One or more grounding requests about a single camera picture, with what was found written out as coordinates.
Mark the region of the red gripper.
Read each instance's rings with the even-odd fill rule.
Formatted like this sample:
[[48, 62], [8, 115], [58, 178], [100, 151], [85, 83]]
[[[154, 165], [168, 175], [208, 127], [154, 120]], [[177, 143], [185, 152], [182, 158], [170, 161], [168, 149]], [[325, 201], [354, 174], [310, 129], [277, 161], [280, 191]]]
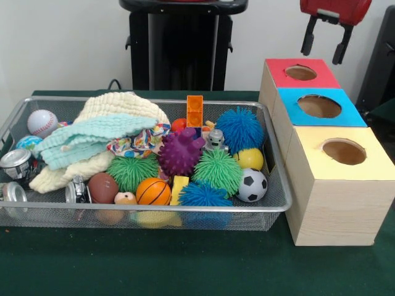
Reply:
[[317, 19], [342, 25], [344, 34], [342, 41], [337, 45], [332, 64], [342, 64], [346, 49], [352, 36], [353, 25], [360, 23], [372, 0], [300, 0], [301, 12], [311, 15], [307, 24], [301, 53], [309, 56], [314, 42], [314, 28]]

